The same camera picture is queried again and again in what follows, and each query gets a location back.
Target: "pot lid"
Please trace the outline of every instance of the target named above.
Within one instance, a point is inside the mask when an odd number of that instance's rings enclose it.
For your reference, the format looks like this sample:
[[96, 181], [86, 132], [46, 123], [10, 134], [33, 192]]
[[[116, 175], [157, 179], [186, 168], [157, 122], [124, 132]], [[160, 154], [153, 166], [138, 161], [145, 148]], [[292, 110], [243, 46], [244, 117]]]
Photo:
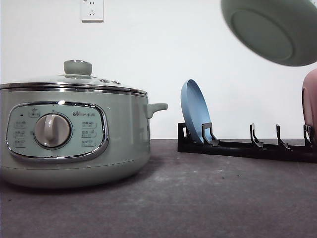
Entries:
[[147, 92], [130, 86], [121, 84], [117, 81], [101, 79], [91, 76], [92, 64], [83, 60], [68, 60], [64, 62], [65, 74], [56, 76], [46, 76], [32, 78], [29, 82], [14, 82], [1, 84], [0, 89], [10, 88], [85, 88], [100, 89], [112, 91], [124, 91], [139, 94], [147, 94]]

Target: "dark table surface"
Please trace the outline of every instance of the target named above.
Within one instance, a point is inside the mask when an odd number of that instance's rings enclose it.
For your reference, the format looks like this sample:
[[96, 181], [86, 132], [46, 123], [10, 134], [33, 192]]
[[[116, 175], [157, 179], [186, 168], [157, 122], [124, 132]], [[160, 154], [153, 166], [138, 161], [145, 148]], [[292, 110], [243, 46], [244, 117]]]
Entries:
[[65, 190], [0, 180], [2, 238], [316, 238], [317, 164], [177, 153], [116, 183]]

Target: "dish rack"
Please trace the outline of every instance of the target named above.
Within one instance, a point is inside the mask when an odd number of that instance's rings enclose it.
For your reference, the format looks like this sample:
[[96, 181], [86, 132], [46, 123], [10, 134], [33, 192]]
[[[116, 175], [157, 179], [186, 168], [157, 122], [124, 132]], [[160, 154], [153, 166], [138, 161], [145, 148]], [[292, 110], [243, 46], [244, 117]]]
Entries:
[[[212, 140], [208, 141], [205, 135], [206, 130], [210, 130]], [[202, 134], [204, 143], [199, 144], [192, 140], [186, 123], [178, 124], [177, 151], [187, 153], [198, 153], [208, 155], [226, 155], [235, 157], [247, 157], [256, 159], [269, 159], [280, 161], [294, 161], [317, 163], [317, 146], [314, 143], [315, 131], [312, 126], [303, 127], [305, 145], [289, 145], [280, 136], [280, 126], [276, 125], [278, 144], [264, 144], [255, 135], [255, 125], [250, 125], [249, 142], [228, 142], [215, 137], [212, 132], [212, 123], [202, 124]]]

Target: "stainless steel rim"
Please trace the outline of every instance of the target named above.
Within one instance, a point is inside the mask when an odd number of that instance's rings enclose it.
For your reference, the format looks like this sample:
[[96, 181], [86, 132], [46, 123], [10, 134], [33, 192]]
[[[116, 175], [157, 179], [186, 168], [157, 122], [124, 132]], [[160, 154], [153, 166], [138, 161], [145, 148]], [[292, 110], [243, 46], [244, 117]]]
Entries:
[[76, 83], [7, 83], [0, 85], [0, 89], [15, 89], [15, 88], [75, 88], [75, 89], [98, 89], [98, 90], [109, 90], [109, 91], [120, 91], [130, 92], [147, 95], [146, 91], [124, 88], [109, 85], [94, 85], [94, 84], [76, 84]]
[[88, 92], [88, 93], [111, 93], [111, 94], [124, 94], [124, 95], [132, 95], [132, 96], [139, 96], [139, 97], [145, 97], [147, 98], [148, 95], [145, 92], [143, 93], [136, 93], [132, 91], [117, 91], [111, 89], [93, 89], [93, 88], [63, 88], [63, 87], [46, 87], [46, 88], [40, 88], [40, 87], [21, 87], [21, 88], [6, 88], [1, 89], [1, 91], [5, 92], [23, 92], [23, 91], [57, 91], [57, 92]]

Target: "electrical outlet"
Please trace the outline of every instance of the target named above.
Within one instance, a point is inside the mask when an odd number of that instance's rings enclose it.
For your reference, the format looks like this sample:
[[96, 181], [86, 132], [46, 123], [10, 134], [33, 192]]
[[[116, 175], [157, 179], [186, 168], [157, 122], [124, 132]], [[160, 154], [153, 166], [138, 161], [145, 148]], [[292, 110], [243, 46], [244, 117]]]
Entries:
[[104, 0], [81, 0], [81, 20], [104, 21]]

